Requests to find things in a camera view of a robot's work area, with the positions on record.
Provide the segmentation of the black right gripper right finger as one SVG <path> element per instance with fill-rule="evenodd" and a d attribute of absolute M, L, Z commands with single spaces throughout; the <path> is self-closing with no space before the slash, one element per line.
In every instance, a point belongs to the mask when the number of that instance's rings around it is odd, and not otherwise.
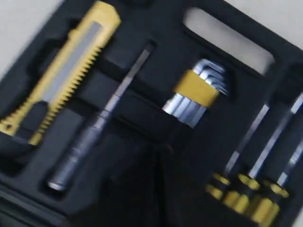
<path fill-rule="evenodd" d="M 159 146 L 165 221 L 169 227 L 235 227 L 237 216 L 206 191 L 224 153 L 200 144 Z"/>

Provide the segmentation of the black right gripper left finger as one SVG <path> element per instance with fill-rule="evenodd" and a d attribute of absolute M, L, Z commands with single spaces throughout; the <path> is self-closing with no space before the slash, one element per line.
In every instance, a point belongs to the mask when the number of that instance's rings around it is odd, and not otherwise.
<path fill-rule="evenodd" d="M 93 190 L 94 201 L 78 213 L 80 227 L 154 227 L 157 152 L 149 141 L 130 141 Z"/>

